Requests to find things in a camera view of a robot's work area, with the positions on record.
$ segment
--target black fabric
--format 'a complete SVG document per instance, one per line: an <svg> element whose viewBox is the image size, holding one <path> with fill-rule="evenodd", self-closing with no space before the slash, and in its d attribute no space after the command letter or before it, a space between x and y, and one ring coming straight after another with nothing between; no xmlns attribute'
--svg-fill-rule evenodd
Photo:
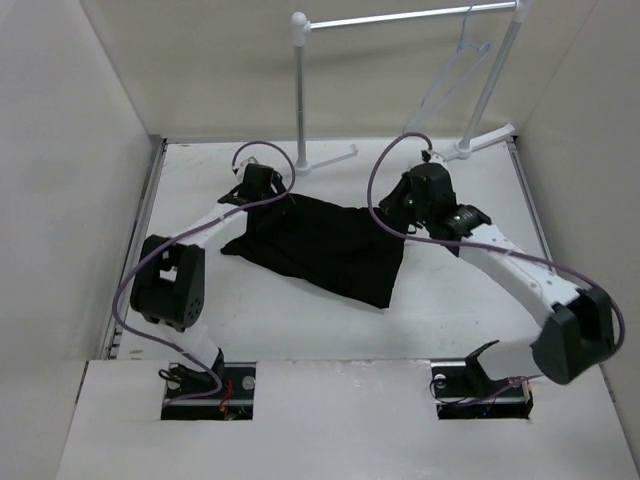
<svg viewBox="0 0 640 480"><path fill-rule="evenodd" d="M258 232L232 240L221 252L387 308L404 240L376 225L366 208L344 208L298 194L292 197L296 206L291 212ZM387 223L402 232L408 228Z"/></svg>

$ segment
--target beige wall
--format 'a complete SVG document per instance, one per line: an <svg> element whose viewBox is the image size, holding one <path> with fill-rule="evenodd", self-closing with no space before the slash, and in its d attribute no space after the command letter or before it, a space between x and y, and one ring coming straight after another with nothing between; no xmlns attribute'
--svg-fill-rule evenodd
<svg viewBox="0 0 640 480"><path fill-rule="evenodd" d="M0 0L0 65L0 478L50 480L150 143L78 0Z"/></svg>
<svg viewBox="0 0 640 480"><path fill-rule="evenodd" d="M595 0L536 0L482 130L531 113ZM82 0L147 131L218 139L293 138L289 18L311 20L465 5L464 0ZM510 13L476 16L469 40L494 42ZM311 136L399 133L453 53L460 18L314 33ZM475 60L464 58L460 70ZM427 130L460 133L490 62Z"/></svg>
<svg viewBox="0 0 640 480"><path fill-rule="evenodd" d="M627 344L606 371L636 461L639 18L638 0L598 1L518 142L553 254L602 282L626 313Z"/></svg>

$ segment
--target white pipe connector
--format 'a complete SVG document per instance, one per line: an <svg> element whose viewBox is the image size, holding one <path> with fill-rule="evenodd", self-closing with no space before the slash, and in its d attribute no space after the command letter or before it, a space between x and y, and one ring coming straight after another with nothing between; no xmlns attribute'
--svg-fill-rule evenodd
<svg viewBox="0 0 640 480"><path fill-rule="evenodd" d="M524 23L533 0L516 0L516 10L513 13L513 21L515 23Z"/></svg>
<svg viewBox="0 0 640 480"><path fill-rule="evenodd" d="M304 47L307 33L311 31L311 22L302 12L291 15L291 26L293 27L293 44L296 47Z"/></svg>

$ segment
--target purple cable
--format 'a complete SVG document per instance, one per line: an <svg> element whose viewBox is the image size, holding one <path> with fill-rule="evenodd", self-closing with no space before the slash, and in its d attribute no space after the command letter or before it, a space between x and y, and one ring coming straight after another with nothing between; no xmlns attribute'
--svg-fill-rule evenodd
<svg viewBox="0 0 640 480"><path fill-rule="evenodd" d="M289 155L287 155L286 152L284 150L282 150L282 148L280 148L279 146L277 146L277 145L275 145L273 143L265 142L265 141L262 141L262 140L255 140L253 142L245 143L240 148L238 148L238 150L236 151L236 153L235 153L235 155L233 157L234 164L235 164L236 158L238 157L240 152L242 150L244 150L245 148L251 146L251 145L266 145L268 147L276 149L278 152L280 152L282 154L282 156L285 158L285 160L289 164L289 167L291 167L291 184L289 185L287 190L284 191L283 193L277 195L276 197L270 198L268 200L260 200L258 202L252 202L252 203L248 203L246 205L242 205L241 207L234 208L233 210L225 213L224 215L222 215L219 218L216 218L215 220L212 220L212 221L210 221L208 223L205 223L203 225L197 226L195 228L192 228L191 230L187 230L186 232L183 232L183 233L181 233L179 235L176 235L173 238L170 238L165 243L163 243L158 248L156 248L151 253L149 253L149 255L147 255L146 257L141 259L140 262L135 267L133 267L131 269L131 271L127 274L127 276L124 277L124 279L122 280L122 282L120 283L120 285L116 289L116 293L113 296L113 301L111 303L111 313L113 314L113 318L115 319L116 323L118 325L120 325L120 327L122 327L123 330L126 330L129 333L137 335L138 337L141 337L141 338L144 338L144 339L147 339L147 340L151 340L151 341L156 342L156 343L160 343L162 345L165 345L165 346L169 347L172 350L175 350L176 352L181 354L183 357L185 357L187 360L193 362L198 367L202 368L205 372L207 372L211 376L211 378L213 378L213 380L216 383L216 387L211 391L204 392L204 393L193 393L193 394L188 394L188 395L181 395L180 397L174 398L174 399L166 402L164 404L164 406L167 406L169 403L175 402L178 399L179 400L187 400L187 399L191 399L191 398L208 397L210 395L218 393L222 389L222 380L220 379L220 377L218 377L218 375L213 370L211 370L211 368L209 368L207 365L205 365L200 360L195 358L191 353L189 353L189 352L183 350L182 348L180 348L180 346L177 345L176 343L173 343L173 342L171 342L169 340L165 340L164 338L156 337L155 335L151 335L151 334L145 333L145 332L143 332L141 330L138 330L136 328L133 328L133 327L127 325L124 322L124 320L122 319L122 317L120 316L120 313L118 312L118 303L120 302L120 298L124 294L124 291L125 291L127 285L131 282L131 280L133 280L133 278L136 276L136 274L145 265L147 265L153 258L155 258L158 255L162 254L162 252L164 252L170 246L175 245L180 240L183 240L183 239L185 239L187 237L195 235L196 233L200 233L203 230L207 230L207 229L209 229L211 227L214 227L217 224L219 224L222 220L224 220L224 219L226 219L226 218L228 218L228 217L230 217L232 215L235 215L238 212L247 210L249 208L260 207L260 206L263 206L263 205L268 205L270 203L277 202L278 200L284 198L285 196L287 196L291 192L291 189L293 188L293 185L295 184L295 181L296 181L296 169L295 169L295 167L293 165L293 162L289 158Z"/></svg>
<svg viewBox="0 0 640 480"><path fill-rule="evenodd" d="M376 161L375 165L373 166L373 170L371 171L371 176L369 177L369 184L367 185L367 207L369 208L369 214L371 215L373 220L380 226L380 228L386 230L391 235L395 235L396 237L400 237L400 238L403 238L405 240L413 240L415 242L429 243L429 244L432 244L432 245L442 245L443 247L481 248L481 249L484 249L484 250L488 250L490 252L508 254L511 257L521 258L523 260L527 260L527 261L532 262L532 263L540 263L540 264L543 264L543 265L547 265L549 267L553 267L553 268L555 268L557 270L560 270L562 272L568 273L569 275L572 275L572 276L582 280L583 282L591 285L592 287L596 287L596 288L602 289L602 287L600 285L598 285L598 283L596 283L594 280L592 280L591 278L587 277L583 273L580 273L580 272L578 272L577 270L574 270L571 267L567 267L567 266L562 265L560 263L556 263L556 262L554 262L552 260L547 260L546 258L540 258L540 257L536 257L534 255L529 255L529 254L521 253L521 252L513 252L513 251L508 250L506 248L497 247L495 245L489 245L487 243L455 242L455 241L452 241L452 240L435 240L435 239L432 239L432 238L415 237L415 236L412 236L412 235L406 235L406 234L404 234L402 232L398 232L397 230L394 230L391 227L388 227L382 220L380 220L380 218L376 214L375 210L373 209L373 182L374 182L374 180L376 178L376 174L378 173L378 169L380 168L380 165L382 164L382 162L385 159L385 157L389 154L389 152L393 149L393 147L395 147L398 143L400 143L402 140L404 140L407 137L421 138L422 140L426 141L429 144L429 148L430 149L433 149L433 145L431 143L431 140L426 135L423 135L422 133L418 133L418 132L407 132L407 133L403 133L402 135L397 137L395 140L393 140L387 146L387 148L385 148L382 151L382 153L380 154L380 157L378 158L378 160ZM625 323L624 323L624 316L622 314L622 310L620 309L620 307L618 306L618 304L616 303L616 301L613 298L611 298L611 308L615 312L616 318L618 320L618 341L613 346L613 349L611 351L611 355L609 355L609 358L611 358L613 355L615 355L620 350L620 348L622 348L622 345L624 344L624 340L625 340L625 337L626 337L626 326L625 326Z"/></svg>

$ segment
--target purple hose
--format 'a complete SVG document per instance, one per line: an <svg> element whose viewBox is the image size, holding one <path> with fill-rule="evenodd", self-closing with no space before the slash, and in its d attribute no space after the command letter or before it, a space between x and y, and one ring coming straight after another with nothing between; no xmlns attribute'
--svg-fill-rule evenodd
<svg viewBox="0 0 640 480"><path fill-rule="evenodd" d="M373 182L374 182L374 180L376 178L376 174L378 173L378 169L380 168L380 165L382 164L382 161L389 154L391 149L393 149L393 147L395 147L398 143L400 143L402 140L404 140L407 137L421 138L422 140L426 141L429 144L429 148L431 148L431 149L433 148L432 144L431 144L431 140L426 135L423 135L422 133L417 133L417 132L407 132L407 133L403 133L398 138L396 138L393 142L391 142L387 146L387 148L385 148L382 151L382 153L380 154L380 157L378 158L378 160L376 161L375 165L373 166L373 170L371 171L371 176L369 177L369 184L367 185L367 207L369 208L369 213L371 214L371 217L380 226L380 228L386 230L391 235L395 235L396 237L400 237L400 238L403 238L405 240L413 240L415 242L429 243L429 244L432 244L432 245L442 245L443 247L482 248L482 249L488 250L490 252L508 254L508 255L510 255L512 257L521 258L523 260L527 260L527 261L532 262L532 263L541 263L543 265L547 265L549 267L556 268L557 270L560 270L561 272L568 273L569 275L572 275L572 276L582 280L583 282L591 285L592 287L596 287L596 288L602 289L602 287L600 285L598 285L594 280L590 279L586 275L574 270L571 267L567 267L567 266L562 265L560 263L556 263L556 262L554 262L552 260L547 260L545 258L536 257L534 255L528 255L526 253L513 252L513 251L508 250L506 248L496 247L495 245L489 245L489 244L486 244L486 243L455 242L455 241L451 241L451 240L434 240L432 238L415 237L413 235L406 235L406 234L404 234L402 232L398 232L398 231L394 230L391 227L388 227L382 220L380 220L380 218L376 214L375 210L373 209ZM611 358L613 355L615 355L620 350L620 348L624 344L624 340L625 340L625 337L626 337L626 331L627 331L625 323L624 323L624 316L622 315L622 310L620 309L620 307L618 306L618 304L616 303L616 301L613 298L611 298L611 308L615 312L616 318L618 320L618 341L613 346L613 349L611 351L611 354L609 355L609 358Z"/></svg>
<svg viewBox="0 0 640 480"><path fill-rule="evenodd" d="M235 159L240 154L240 152L242 150L244 150L245 148L251 146L251 145L266 145L268 147L276 149L278 152L280 152L282 154L282 156L285 158L285 160L289 164L289 167L291 167L291 184L289 185L287 190L285 192L277 195L276 197L270 198L268 200L260 200L258 202L248 203L248 204L243 205L241 207L234 208L233 210L229 211L228 213L224 214L223 216L221 216L219 218L216 218L215 220L212 220L212 221L210 221L208 223L205 223L205 224L200 225L198 227L192 228L191 230L187 230L186 232L183 232L183 233L181 233L179 235L176 235L173 238L170 238L165 243L163 243L158 248L156 248L151 253L149 253L149 255L147 255L142 260L140 260L140 262L135 267L133 267L133 269L131 269L131 271L127 274L127 276L124 277L124 279L122 280L122 282L120 283L120 285L116 289L116 293L113 296L113 301L111 303L111 313L112 313L113 318L115 319L116 323L118 325L120 325L120 327L122 327L123 330L126 330L129 333L137 335L138 337L145 338L147 340L151 340L153 342L160 343L162 345L165 345L165 346L169 347L172 350L175 350L176 352L181 354L183 357L185 357L187 360L193 362L194 364L196 364L197 366L202 368L205 372L207 372L209 375L211 375L211 378L213 378L213 380L216 383L216 387L211 391L204 392L204 393L194 393L194 394L189 394L189 395L182 395L182 396L180 396L178 398L172 399L170 402L176 401L178 399L186 400L186 399L190 399L190 398L208 397L210 395L218 393L222 389L222 381L221 381L220 377L218 377L218 375L216 375L216 373L213 370L211 370L211 368L209 368L207 365L205 365L200 360L195 358L191 353L184 351L177 344L175 344L173 342L170 342L169 340L165 340L164 338L156 337L155 335L150 335L148 333L145 333L145 332L143 332L141 330L138 330L136 328L133 328L133 327L127 325L124 322L124 320L122 319L122 317L120 316L120 313L118 312L118 303L120 302L120 298L124 294L124 291L127 288L127 285L131 282L131 280L133 280L133 278L136 276L136 274L145 265L147 265L153 258L155 258L158 255L162 254L162 252L164 252L170 246L175 245L180 240L183 240L183 239L185 239L187 237L195 235L196 233L200 233L203 230L207 230L207 229L209 229L211 227L214 227L217 224L219 224L222 220L224 220L224 219L226 219L226 218L228 218L228 217L230 217L232 215L235 215L238 212L241 212L243 210L247 210L249 208L260 207L260 206L263 206L263 205L268 205L270 203L277 202L278 200L284 198L285 196L287 196L291 192L291 189L293 188L293 185L295 184L295 181L296 181L296 169L295 169L295 167L293 165L293 162L289 158L289 156L279 146L277 146L277 145L275 145L273 143L270 143L270 142L264 142L262 140L256 140L256 141L253 141L253 142L245 143L244 145L242 145L236 151L236 154L233 157L234 158L234 162L235 162Z"/></svg>

